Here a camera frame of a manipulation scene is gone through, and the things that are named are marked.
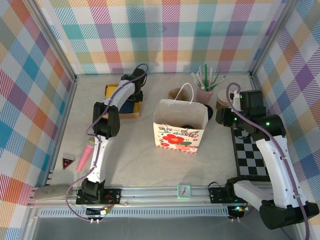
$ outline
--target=black and white checkerboard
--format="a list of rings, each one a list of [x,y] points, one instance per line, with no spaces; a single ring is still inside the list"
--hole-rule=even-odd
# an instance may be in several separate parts
[[[248,133],[231,128],[238,177],[249,181],[270,181],[264,159],[256,142]]]

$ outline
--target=red triangle sign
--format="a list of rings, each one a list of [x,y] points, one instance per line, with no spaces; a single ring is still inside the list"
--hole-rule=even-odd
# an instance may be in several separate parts
[[[67,167],[70,166],[75,160],[71,158],[62,158],[62,169],[65,170]]]

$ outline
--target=bag handle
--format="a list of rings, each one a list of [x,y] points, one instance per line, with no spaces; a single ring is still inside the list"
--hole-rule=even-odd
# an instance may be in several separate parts
[[[178,94],[176,95],[175,99],[173,100],[174,102],[176,102],[176,99],[178,98],[178,96],[179,96],[179,94],[181,93],[182,89],[183,89],[184,86],[187,85],[187,84],[190,85],[190,87],[191,87],[192,98],[191,98],[191,101],[190,101],[189,104],[190,104],[190,105],[192,104],[192,102],[193,102],[193,100],[194,100],[194,95],[195,95],[195,94],[194,94],[194,89],[193,89],[193,87],[192,87],[191,84],[188,83],[188,82],[182,85],[182,87],[180,88],[180,91],[178,92]]]

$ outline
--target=white table surface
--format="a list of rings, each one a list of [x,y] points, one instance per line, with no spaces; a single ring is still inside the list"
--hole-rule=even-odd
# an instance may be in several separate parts
[[[91,163],[88,158],[81,172],[76,171],[88,140],[86,129],[93,120],[93,107],[104,100],[105,86],[118,84],[120,75],[80,76],[65,128],[62,144],[54,168],[51,184],[71,184],[84,176]],[[241,90],[251,90],[247,74],[229,74],[214,90],[209,103],[213,118],[208,122],[196,154],[155,146],[153,116],[157,103],[168,97],[168,92],[184,83],[195,86],[189,74],[150,74],[142,88],[141,118],[120,119],[120,132],[113,143],[112,152],[104,156],[105,186],[175,186],[191,184],[205,186],[212,181],[225,184],[237,176],[231,131],[214,120],[218,91],[231,82],[240,84]],[[191,95],[188,86],[185,88]],[[62,169],[62,157],[75,161]]]

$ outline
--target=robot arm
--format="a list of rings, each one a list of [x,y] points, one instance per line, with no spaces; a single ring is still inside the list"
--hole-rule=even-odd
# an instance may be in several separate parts
[[[96,102],[93,107],[93,122],[108,108],[108,118],[101,118],[94,126],[93,131],[101,139],[100,149],[99,140],[95,140],[94,150],[90,169],[94,168],[92,173],[82,182],[81,188],[83,194],[93,202],[100,202],[104,198],[104,185],[106,179],[106,162],[104,161],[105,152],[108,152],[112,143],[120,130],[119,109],[129,100],[140,102],[143,100],[141,86],[147,75],[145,74],[135,82],[130,82],[145,73],[144,70],[136,68],[131,75],[125,74],[116,88],[114,98],[110,97],[104,102]]]
[[[233,102],[236,103],[235,109],[241,111],[241,114],[247,119],[266,129],[280,145],[299,193],[294,191],[284,160],[275,144],[260,129],[239,119],[230,108],[218,110],[215,120],[226,127],[245,130],[251,134],[263,156],[272,188],[260,189],[250,181],[239,178],[228,179],[226,188],[231,188],[233,195],[246,200],[258,209],[262,221],[269,229],[303,222],[303,214],[296,199],[298,194],[308,218],[319,214],[318,205],[308,202],[300,187],[288,153],[286,131],[282,120],[278,115],[267,116],[266,108],[263,106],[262,92],[243,91],[239,94],[232,94],[232,97]]]

